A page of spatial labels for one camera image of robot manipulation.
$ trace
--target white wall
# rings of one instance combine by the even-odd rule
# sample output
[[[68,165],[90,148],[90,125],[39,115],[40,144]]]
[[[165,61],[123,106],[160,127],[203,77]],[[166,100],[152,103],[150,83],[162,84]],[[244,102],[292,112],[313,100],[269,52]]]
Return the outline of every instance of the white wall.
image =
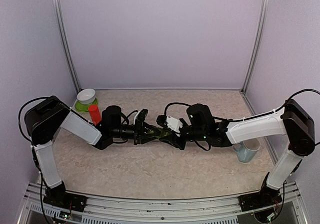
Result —
[[[320,90],[320,0],[270,0],[248,98],[257,113],[283,104],[303,88]],[[320,96],[303,93],[295,99],[315,121],[320,141]],[[286,138],[272,138],[281,154]],[[294,174],[311,223],[320,220],[320,146]]]
[[[52,0],[0,2],[0,223],[9,224],[37,176],[30,143],[17,125],[20,106],[50,95],[71,104],[76,95]]]
[[[240,89],[262,0],[60,0],[83,88]]]

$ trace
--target vertical aluminum profile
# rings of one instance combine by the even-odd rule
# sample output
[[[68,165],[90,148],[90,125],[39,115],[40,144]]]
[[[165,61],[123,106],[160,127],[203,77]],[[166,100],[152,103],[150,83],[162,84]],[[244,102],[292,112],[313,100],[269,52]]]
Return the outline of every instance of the vertical aluminum profile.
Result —
[[[76,92],[78,93],[81,91],[81,87],[80,87],[79,80],[78,80],[78,77],[77,77],[77,74],[75,71],[75,66],[74,66],[72,58],[71,58],[70,48],[69,48],[68,41],[67,41],[67,36],[65,34],[66,30],[64,27],[64,22],[63,22],[63,17],[62,17],[60,0],[52,0],[52,1],[53,1],[53,6],[55,8],[55,15],[56,15],[57,23],[58,23],[58,29],[59,29],[59,33],[60,33],[60,38],[61,38],[64,54],[67,59],[66,62],[68,65],[69,72],[71,74],[74,88],[75,88]]]
[[[245,81],[242,87],[242,92],[244,94],[246,94],[252,75],[253,75],[253,70],[255,68],[256,65],[256,59],[258,56],[258,52],[259,52],[259,47],[261,44],[261,39],[262,39],[262,33],[264,30],[264,25],[265,25],[265,20],[266,20],[266,16],[267,16],[267,8],[268,8],[268,4],[269,4],[269,0],[262,0],[262,5],[261,5],[261,11],[260,11],[260,18],[259,18],[259,24],[258,24],[258,29],[257,29],[257,35],[255,36],[255,41],[254,41],[254,48],[251,54],[251,59],[250,59],[250,64],[249,64],[249,68],[248,71],[246,73],[245,76]]]

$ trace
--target robotic arm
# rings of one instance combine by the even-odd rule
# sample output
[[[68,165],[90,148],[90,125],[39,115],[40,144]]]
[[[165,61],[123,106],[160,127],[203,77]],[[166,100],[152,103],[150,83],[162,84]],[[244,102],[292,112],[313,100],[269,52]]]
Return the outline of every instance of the robotic arm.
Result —
[[[113,138],[133,139],[134,144],[144,144],[158,139],[180,150],[187,141],[206,141],[209,147],[229,147],[233,144],[270,135],[285,135],[290,144],[271,173],[266,176],[259,192],[239,197],[243,211],[281,202],[279,189],[286,178],[299,166],[304,156],[315,148],[314,121],[293,99],[286,101],[284,108],[244,118],[222,120],[216,123],[207,105],[195,104],[187,108],[191,125],[183,119],[160,115],[157,124],[144,120],[147,109],[141,110],[129,124],[119,106],[109,106],[102,113],[102,121],[94,126],[76,114],[55,96],[42,101],[25,114],[24,120],[32,140],[32,153],[41,170],[47,190],[45,203],[83,211],[86,197],[65,191],[53,155],[53,143],[60,128],[85,140],[97,149],[105,149]]]

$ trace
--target cup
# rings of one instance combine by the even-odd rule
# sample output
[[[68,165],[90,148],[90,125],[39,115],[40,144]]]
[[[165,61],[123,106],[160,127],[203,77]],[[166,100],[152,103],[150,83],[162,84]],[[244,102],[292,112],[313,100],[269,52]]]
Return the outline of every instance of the cup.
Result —
[[[260,142],[257,139],[245,140],[244,142],[233,145],[238,155],[238,160],[242,163],[250,162],[260,149]]]

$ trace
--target green plate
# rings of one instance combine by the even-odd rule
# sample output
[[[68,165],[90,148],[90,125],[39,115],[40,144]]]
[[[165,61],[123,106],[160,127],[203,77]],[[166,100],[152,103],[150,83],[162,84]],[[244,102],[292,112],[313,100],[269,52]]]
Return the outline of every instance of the green plate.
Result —
[[[97,105],[97,104],[98,104],[97,98],[95,98],[95,100],[89,105],[84,105],[84,104],[80,103],[79,101],[77,101],[75,104],[75,109],[79,112],[88,112],[90,105]]]

